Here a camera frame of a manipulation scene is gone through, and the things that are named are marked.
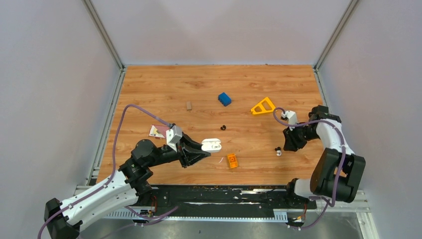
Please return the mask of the white earbud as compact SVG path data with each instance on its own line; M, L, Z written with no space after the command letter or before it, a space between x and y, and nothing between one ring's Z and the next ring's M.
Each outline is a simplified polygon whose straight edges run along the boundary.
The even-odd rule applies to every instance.
M276 151L276 155L277 155L277 156L281 156L281 155L282 155L282 150L281 150L281 147L276 147L276 148L275 148L275 151Z

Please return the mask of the white earbud charging case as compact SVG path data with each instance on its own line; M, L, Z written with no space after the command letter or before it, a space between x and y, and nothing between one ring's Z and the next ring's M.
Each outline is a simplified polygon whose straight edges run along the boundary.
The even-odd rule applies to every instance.
M206 138L201 142L201 150L209 153L220 152L222 149L221 140L218 138Z

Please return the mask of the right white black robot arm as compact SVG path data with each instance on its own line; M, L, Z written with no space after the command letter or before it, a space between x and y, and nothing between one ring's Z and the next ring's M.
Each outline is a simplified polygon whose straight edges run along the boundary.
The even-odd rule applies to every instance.
M307 122L299 122L294 111L282 110L277 119L286 126L283 130L284 151L296 152L314 139L321 140L324 146L311 177L289 182L284 201L291 208L302 204L304 198L316 196L330 197L333 203L351 203L357 194L366 161L349 147L342 133L340 117L330 114L328 107L318 105L308 116Z

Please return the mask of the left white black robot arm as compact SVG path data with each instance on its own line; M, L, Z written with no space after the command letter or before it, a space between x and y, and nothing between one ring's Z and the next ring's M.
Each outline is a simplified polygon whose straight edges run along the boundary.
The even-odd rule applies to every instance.
M148 183L151 167L179 161L183 168L192 166L222 148L218 138L201 143L186 134L167 134L167 143L157 147L143 139L131 151L131 156L103 181L65 200L53 198L46 203L43 225L53 239L76 239L92 223L107 214L135 204L146 206L152 201Z

